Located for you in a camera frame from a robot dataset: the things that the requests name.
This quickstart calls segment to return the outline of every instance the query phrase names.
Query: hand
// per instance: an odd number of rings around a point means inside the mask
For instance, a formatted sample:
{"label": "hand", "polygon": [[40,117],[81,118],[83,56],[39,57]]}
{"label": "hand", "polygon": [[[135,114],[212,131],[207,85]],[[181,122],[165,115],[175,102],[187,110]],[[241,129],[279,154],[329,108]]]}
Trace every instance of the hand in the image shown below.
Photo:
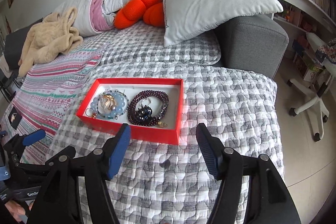
{"label": "hand", "polygon": [[25,215],[26,212],[19,204],[17,204],[15,201],[10,200],[5,204],[5,206],[17,222],[22,221],[19,215]]}

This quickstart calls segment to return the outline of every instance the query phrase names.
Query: chair base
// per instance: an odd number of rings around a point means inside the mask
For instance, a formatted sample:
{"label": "chair base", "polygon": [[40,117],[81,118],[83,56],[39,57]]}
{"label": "chair base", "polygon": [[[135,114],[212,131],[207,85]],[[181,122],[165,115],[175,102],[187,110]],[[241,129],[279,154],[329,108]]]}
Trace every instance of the chair base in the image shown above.
{"label": "chair base", "polygon": [[329,117],[328,109],[325,107],[322,98],[318,96],[318,93],[313,92],[311,89],[305,87],[304,85],[299,83],[296,79],[289,79],[287,84],[289,86],[292,85],[296,86],[302,93],[304,93],[309,98],[309,100],[302,106],[297,108],[291,108],[289,110],[289,115],[295,117],[297,114],[310,107],[315,108],[316,114],[318,115],[317,120],[318,120],[319,132],[315,133],[313,140],[315,142],[318,142],[323,138],[324,135],[323,122],[326,122],[328,120]]}

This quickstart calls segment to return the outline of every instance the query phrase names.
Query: dark red beaded necklace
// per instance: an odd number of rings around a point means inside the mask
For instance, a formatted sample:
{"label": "dark red beaded necklace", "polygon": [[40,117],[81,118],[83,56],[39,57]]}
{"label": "dark red beaded necklace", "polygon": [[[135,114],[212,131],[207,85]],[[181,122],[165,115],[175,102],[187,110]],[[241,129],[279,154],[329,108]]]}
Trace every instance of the dark red beaded necklace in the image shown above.
{"label": "dark red beaded necklace", "polygon": [[[151,96],[155,96],[162,101],[161,109],[160,109],[159,114],[157,116],[152,117],[150,115],[146,120],[142,121],[140,119],[138,113],[141,110],[147,111],[149,109],[149,107],[145,106],[145,107],[142,107],[141,109],[139,108],[139,110],[137,111],[136,110],[137,104],[142,99],[145,99],[145,98],[148,98],[148,97],[151,97]],[[145,127],[155,126],[166,114],[167,107],[168,107],[168,102],[169,102],[168,95],[163,91],[158,91],[158,90],[144,90],[144,91],[141,91],[139,94],[137,94],[134,97],[134,99],[129,104],[128,112],[127,112],[128,120],[132,124],[135,124],[135,125],[138,125],[138,126],[145,126]]]}

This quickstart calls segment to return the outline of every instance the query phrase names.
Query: white shelf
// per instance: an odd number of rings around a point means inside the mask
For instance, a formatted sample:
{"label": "white shelf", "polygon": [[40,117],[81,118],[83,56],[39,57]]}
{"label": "white shelf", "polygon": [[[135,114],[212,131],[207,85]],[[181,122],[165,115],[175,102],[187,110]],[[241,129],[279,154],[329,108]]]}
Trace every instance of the white shelf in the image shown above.
{"label": "white shelf", "polygon": [[276,16],[274,16],[273,20],[275,20],[275,21],[277,21],[277,22],[280,22],[279,25],[281,25],[281,23],[283,23],[284,25],[293,27],[293,28],[295,28],[295,29],[297,29],[297,30],[299,30],[299,31],[301,31],[301,32],[304,32],[304,33],[307,32],[306,30],[304,30],[304,29],[302,29],[302,28],[300,28],[300,27],[298,27],[298,26],[295,26],[294,24],[292,24],[292,23],[290,23],[290,22],[288,22],[288,21],[286,21],[286,20],[282,20],[282,19],[280,19],[280,18],[278,18],[278,17],[276,17]]}
{"label": "white shelf", "polygon": [[318,21],[321,25],[326,27],[329,32],[336,34],[336,23],[313,0],[284,0],[284,1],[306,12],[316,21]]}

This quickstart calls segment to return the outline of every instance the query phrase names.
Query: beige fleece blanket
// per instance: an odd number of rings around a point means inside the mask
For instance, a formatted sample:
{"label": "beige fleece blanket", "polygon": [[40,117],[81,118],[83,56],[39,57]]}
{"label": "beige fleece blanket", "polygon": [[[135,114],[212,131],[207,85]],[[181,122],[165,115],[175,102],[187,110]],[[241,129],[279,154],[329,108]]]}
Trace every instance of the beige fleece blanket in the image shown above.
{"label": "beige fleece blanket", "polygon": [[72,27],[77,13],[75,7],[62,16],[52,13],[30,28],[18,63],[19,76],[25,76],[34,64],[49,63],[58,54],[67,54],[83,42],[77,28]]}

